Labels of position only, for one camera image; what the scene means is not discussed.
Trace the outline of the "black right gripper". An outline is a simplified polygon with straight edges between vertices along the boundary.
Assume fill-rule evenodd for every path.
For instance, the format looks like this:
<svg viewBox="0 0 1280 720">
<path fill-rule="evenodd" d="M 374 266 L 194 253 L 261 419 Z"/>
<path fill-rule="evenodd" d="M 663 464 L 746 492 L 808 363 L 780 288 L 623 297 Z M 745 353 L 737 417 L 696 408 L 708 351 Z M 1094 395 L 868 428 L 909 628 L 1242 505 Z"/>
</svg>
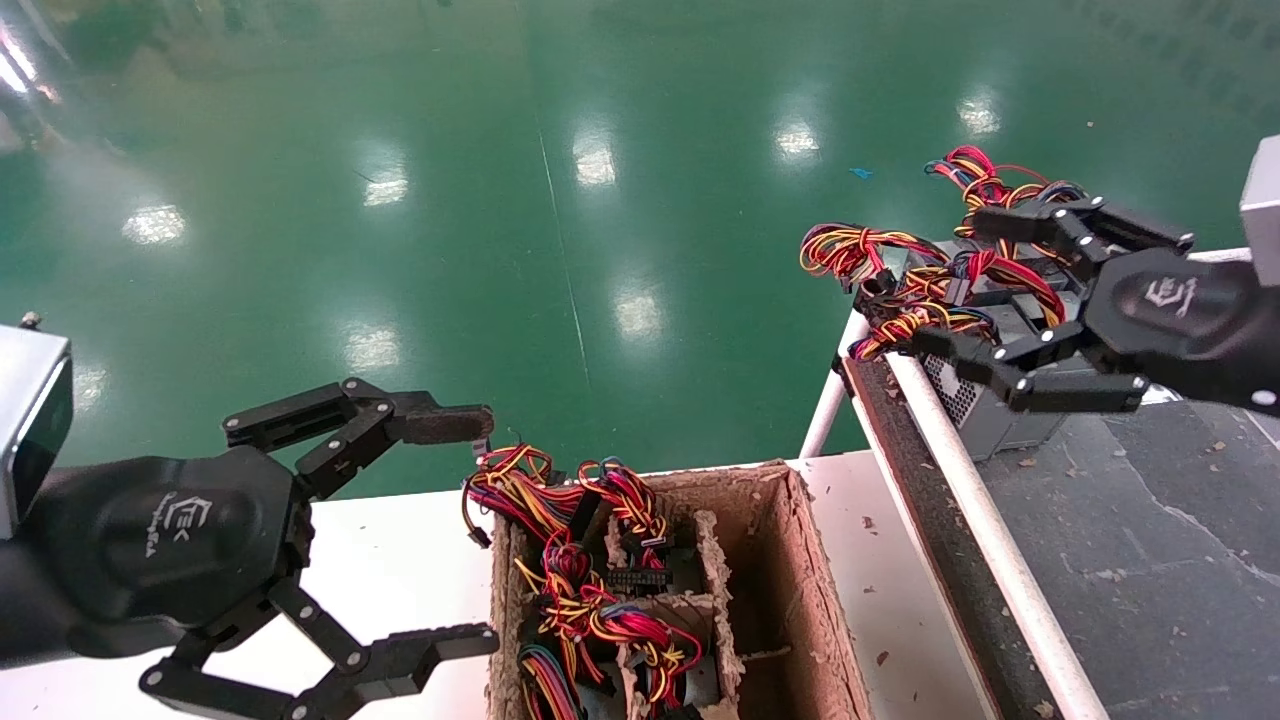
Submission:
<svg viewBox="0 0 1280 720">
<path fill-rule="evenodd" d="M 950 360 L 1015 413 L 1132 411 L 1148 379 L 1187 398 L 1277 411 L 1279 291 L 1251 263 L 1185 258 L 1196 233 L 1101 196 L 982 208 L 973 227 L 978 238 L 1050 251 L 1079 284 L 1100 273 L 1085 318 L 1002 345 L 925 327 L 910 355 Z"/>
</svg>

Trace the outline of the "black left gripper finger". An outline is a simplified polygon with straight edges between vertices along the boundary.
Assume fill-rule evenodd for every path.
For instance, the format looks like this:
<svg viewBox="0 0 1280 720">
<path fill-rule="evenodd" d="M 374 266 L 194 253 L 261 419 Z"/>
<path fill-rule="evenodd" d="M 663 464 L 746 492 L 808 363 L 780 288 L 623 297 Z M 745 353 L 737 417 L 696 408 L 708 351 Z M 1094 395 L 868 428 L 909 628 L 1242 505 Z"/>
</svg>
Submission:
<svg viewBox="0 0 1280 720">
<path fill-rule="evenodd" d="M 294 477 L 310 498 L 325 500 L 397 443 L 474 445 L 493 432 L 494 416 L 483 404 L 443 406 L 428 391 L 348 378 L 232 414 L 221 427 L 229 447 L 265 454 L 319 438 Z"/>
</svg>

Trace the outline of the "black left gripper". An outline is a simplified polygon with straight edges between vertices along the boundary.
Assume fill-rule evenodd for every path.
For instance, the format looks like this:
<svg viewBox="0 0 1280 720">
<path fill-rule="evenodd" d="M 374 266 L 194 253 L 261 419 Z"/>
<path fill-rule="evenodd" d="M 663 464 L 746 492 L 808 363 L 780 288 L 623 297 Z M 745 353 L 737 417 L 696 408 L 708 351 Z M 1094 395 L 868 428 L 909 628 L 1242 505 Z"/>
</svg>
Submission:
<svg viewBox="0 0 1280 720">
<path fill-rule="evenodd" d="M 251 447 L 54 470 L 29 509 L 29 653 L 122 659 L 174 646 L 140 691 L 206 719 L 352 719 L 420 694 L 447 661 L 500 648 L 486 623 L 360 644 L 296 577 L 312 530 L 294 475 Z M 207 674 L 283 616 L 332 662 L 298 694 Z"/>
</svg>

